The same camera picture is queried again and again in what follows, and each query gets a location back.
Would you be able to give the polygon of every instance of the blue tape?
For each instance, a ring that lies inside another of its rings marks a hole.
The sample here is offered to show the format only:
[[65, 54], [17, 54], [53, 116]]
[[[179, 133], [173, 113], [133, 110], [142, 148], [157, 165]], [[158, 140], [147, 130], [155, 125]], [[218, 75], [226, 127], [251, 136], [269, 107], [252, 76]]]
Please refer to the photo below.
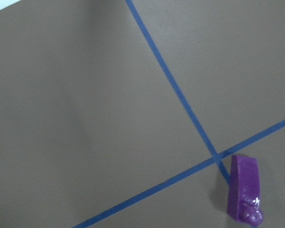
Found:
[[229, 183], [229, 174], [223, 164], [223, 162], [218, 158], [218, 153], [216, 152], [213, 144], [210, 141], [210, 138], [207, 136], [206, 132], [204, 131], [202, 125], [200, 124], [197, 116], [193, 112], [191, 106], [189, 105], [185, 95], [181, 91], [180, 87], [178, 86], [177, 82], [175, 81], [172, 73], [170, 72], [167, 64], [165, 63], [159, 49], [156, 47], [151, 35], [149, 34], [146, 26], [143, 23], [143, 20], [141, 19], [139, 13], [137, 12], [132, 0], [125, 0], [128, 4], [128, 7], [133, 14], [134, 19], [136, 20], [137, 25], [139, 26], [142, 34], [144, 35], [146, 41], [148, 42], [154, 56], [156, 57], [159, 65], [161, 66], [164, 74], [166, 75], [168, 81], [170, 82], [174, 92], [176, 93], [177, 97], [179, 98], [181, 104], [183, 105], [184, 109], [186, 110], [189, 118], [191, 119], [192, 123], [198, 130], [201, 138], [203, 139], [205, 145], [207, 146], [208, 150], [210, 151], [211, 156], [214, 158], [215, 163], [218, 165], [219, 170], [223, 174], [225, 180], [227, 183]]
[[[245, 139], [244, 141], [236, 144], [235, 146], [230, 147], [229, 149], [219, 153], [218, 157], [220, 159], [226, 158], [226, 157], [234, 154], [235, 152], [255, 143], [256, 141], [280, 130], [283, 127], [285, 127], [285, 120], [278, 122], [277, 124], [255, 134], [254, 136], [252, 136], [248, 139]], [[169, 187], [170, 185], [175, 184], [175, 183], [181, 181], [182, 179], [184, 179], [190, 175], [193, 175], [194, 173], [196, 173], [196, 172], [198, 172], [198, 171], [200, 171], [200, 170], [202, 170], [202, 169], [204, 169], [204, 168], [206, 168], [206, 167], [208, 167], [214, 163], [215, 163], [214, 159], [209, 158], [209, 159], [191, 167], [190, 169], [187, 169], [186, 171], [181, 172], [180, 174], [168, 179], [164, 183], [158, 184], [158, 185], [156, 185], [156, 186], [154, 186], [154, 187], [152, 187], [152, 188], [150, 188], [150, 189], [148, 189], [148, 190], [146, 190], [146, 191], [144, 191], [144, 192], [142, 192], [142, 193], [140, 193], [140, 194], [138, 194], [138, 195], [136, 195], [130, 199], [127, 199], [126, 201], [124, 201], [124, 202], [122, 202], [122, 203], [120, 203], [120, 204], [118, 204], [118, 205], [116, 205], [116, 206], [114, 206], [114, 207], [112, 207], [112, 208], [110, 208], [110, 209], [108, 209], [108, 210], [106, 210], [106, 211], [104, 211], [104, 212], [102, 212], [102, 213], [100, 213], [100, 214], [98, 214], [98, 215], [74, 226], [73, 228], [86, 228], [92, 224], [95, 224], [95, 223], [105, 219], [106, 217], [109, 217], [109, 216], [129, 207], [130, 205], [135, 204], [135, 203], [143, 200], [144, 198], [147, 198], [148, 196], [153, 195], [153, 194], [161, 191], [161, 190]]]
[[180, 180], [182, 179], [185, 179], [186, 177], [212, 165], [214, 163], [214, 159], [213, 158], [209, 158], [208, 160], [205, 160], [203, 162], [201, 162], [200, 164], [198, 165], [195, 165], [189, 169], [187, 169], [186, 171], [184, 172], [181, 172], [179, 173], [178, 175], [166, 180], [164, 183], [161, 183], [161, 184], [158, 184], [146, 191], [143, 191], [142, 193], [139, 193], [138, 195], [130, 198], [130, 199], [127, 199], [126, 201], [120, 203], [120, 204], [117, 204], [116, 206], [74, 226], [73, 228], [86, 228], [90, 225], [93, 225], [103, 219], [105, 219], [106, 217], [109, 217], [125, 208], [127, 208], [128, 206], [132, 205], [132, 204], [135, 204], [141, 200], [143, 200], [144, 198], [147, 198], [148, 196], [150, 195], [153, 195], [163, 189], [165, 189], [166, 187], [170, 186], [170, 185], [173, 185], [177, 182], [179, 182]]

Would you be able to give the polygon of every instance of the purple block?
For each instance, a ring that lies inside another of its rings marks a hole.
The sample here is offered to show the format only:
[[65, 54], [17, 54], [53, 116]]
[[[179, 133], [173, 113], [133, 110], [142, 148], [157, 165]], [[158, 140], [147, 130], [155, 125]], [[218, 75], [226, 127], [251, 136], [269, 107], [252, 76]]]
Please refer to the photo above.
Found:
[[257, 226], [263, 221], [260, 210], [260, 182], [257, 160], [233, 155], [227, 213], [237, 222]]

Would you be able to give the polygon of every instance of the purple plastic toy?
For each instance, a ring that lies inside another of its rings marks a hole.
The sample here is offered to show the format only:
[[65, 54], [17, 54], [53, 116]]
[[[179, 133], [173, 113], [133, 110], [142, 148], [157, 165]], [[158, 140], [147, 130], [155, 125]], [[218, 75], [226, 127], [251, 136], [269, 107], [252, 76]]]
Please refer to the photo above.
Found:
[[260, 183], [257, 160], [233, 155], [227, 213], [237, 222], [257, 226], [263, 221], [260, 210]]

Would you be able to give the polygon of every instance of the purple object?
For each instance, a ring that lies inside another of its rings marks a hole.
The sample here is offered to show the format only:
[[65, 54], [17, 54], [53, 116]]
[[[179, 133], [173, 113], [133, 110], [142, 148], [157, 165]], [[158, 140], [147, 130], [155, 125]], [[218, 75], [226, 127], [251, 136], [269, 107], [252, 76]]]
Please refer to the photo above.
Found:
[[227, 213], [237, 222], [257, 226], [263, 221], [260, 210], [260, 182], [257, 160], [233, 155]]

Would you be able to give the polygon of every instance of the gray floor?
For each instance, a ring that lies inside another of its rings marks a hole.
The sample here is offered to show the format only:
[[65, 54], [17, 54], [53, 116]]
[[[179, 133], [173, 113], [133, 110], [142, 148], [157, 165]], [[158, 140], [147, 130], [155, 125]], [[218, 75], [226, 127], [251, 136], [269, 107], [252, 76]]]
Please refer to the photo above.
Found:
[[[133, 3], [218, 152], [285, 119], [285, 0]], [[285, 128], [238, 154], [285, 228]], [[210, 157], [125, 1], [0, 11], [0, 228], [70, 228]], [[227, 192], [211, 165], [91, 227], [249, 227]]]

